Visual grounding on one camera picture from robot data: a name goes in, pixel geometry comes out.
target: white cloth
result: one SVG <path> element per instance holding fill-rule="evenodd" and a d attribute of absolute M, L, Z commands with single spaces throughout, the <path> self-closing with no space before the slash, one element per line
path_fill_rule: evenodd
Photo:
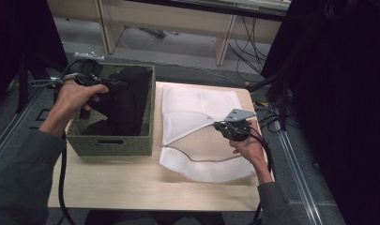
<path fill-rule="evenodd" d="M 221 183 L 254 175 L 254 168 L 211 125 L 241 109 L 234 91 L 176 88 L 162 94 L 160 165 L 198 182 Z"/>

